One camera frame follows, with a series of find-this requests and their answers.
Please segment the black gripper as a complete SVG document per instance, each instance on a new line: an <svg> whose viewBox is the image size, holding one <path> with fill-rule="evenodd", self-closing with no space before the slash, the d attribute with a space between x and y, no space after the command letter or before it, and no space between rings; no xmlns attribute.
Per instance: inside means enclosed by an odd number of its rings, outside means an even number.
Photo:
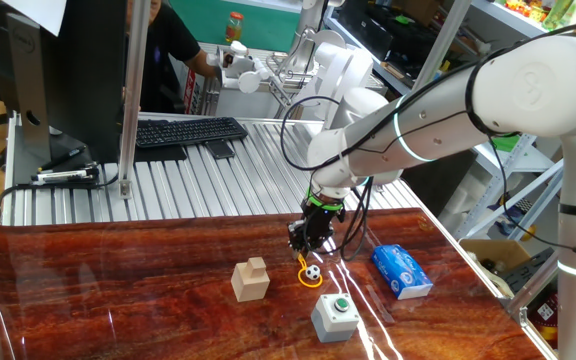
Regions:
<svg viewBox="0 0 576 360"><path fill-rule="evenodd" d="M292 257L297 259L305 251L308 253L328 254L325 244L330 240L334 230L331 222L337 217L344 221L345 207L342 203L316 205L309 201L302 202L302 220L288 224L289 247Z"/></svg>

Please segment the person hand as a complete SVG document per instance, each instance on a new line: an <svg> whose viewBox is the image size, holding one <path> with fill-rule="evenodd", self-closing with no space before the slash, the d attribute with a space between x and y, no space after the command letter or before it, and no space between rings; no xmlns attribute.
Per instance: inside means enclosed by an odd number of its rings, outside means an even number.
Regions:
<svg viewBox="0 0 576 360"><path fill-rule="evenodd" d="M211 64L215 72L215 78L218 80L220 84L222 84L224 74L223 54L220 52L220 50L217 50L215 53L211 53L209 57L211 59Z"/></svg>

